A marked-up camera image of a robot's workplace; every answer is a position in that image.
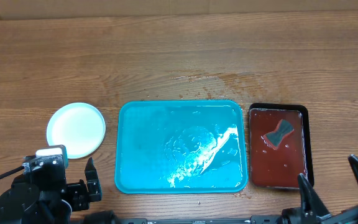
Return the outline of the light blue plate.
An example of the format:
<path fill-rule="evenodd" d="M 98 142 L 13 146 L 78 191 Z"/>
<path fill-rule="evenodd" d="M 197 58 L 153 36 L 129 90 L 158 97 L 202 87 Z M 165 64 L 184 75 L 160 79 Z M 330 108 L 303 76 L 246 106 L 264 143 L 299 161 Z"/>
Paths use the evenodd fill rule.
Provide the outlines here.
<path fill-rule="evenodd" d="M 70 103 L 57 110 L 46 128 L 50 146 L 66 147 L 69 159 L 92 154 L 106 134 L 106 122 L 101 112 L 87 103 Z"/>

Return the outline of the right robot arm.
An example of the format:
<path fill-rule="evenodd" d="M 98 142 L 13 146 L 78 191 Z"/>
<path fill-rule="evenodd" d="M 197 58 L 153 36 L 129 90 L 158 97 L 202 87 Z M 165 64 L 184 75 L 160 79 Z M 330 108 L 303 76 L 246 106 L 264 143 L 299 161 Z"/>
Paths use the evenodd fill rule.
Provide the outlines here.
<path fill-rule="evenodd" d="M 358 157 L 348 157 L 350 167 L 358 184 Z M 298 175 L 301 205 L 282 211 L 277 224 L 345 224 L 358 223 L 358 205 L 340 214 L 332 215 L 303 174 Z"/>

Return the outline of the red and black sponge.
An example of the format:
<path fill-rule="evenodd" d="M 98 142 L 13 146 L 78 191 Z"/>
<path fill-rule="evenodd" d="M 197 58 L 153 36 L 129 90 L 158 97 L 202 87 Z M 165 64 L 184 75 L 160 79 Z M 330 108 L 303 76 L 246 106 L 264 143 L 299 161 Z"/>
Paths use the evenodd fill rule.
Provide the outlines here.
<path fill-rule="evenodd" d="M 283 139 L 290 135 L 292 132 L 294 132 L 294 127 L 292 124 L 285 119 L 281 119 L 276 125 L 276 128 L 273 131 L 264 134 L 262 139 L 264 140 L 264 143 L 268 145 L 268 147 L 277 150 Z"/>

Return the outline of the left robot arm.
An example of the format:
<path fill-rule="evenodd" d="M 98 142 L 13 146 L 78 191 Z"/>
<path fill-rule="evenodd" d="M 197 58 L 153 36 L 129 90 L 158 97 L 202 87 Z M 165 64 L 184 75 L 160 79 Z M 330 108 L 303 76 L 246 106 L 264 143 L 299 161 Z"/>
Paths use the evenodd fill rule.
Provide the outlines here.
<path fill-rule="evenodd" d="M 93 159 L 85 166 L 85 180 L 68 184 L 62 155 L 30 156 L 24 173 L 0 196 L 0 223 L 70 223 L 73 212 L 87 210 L 102 199 Z"/>

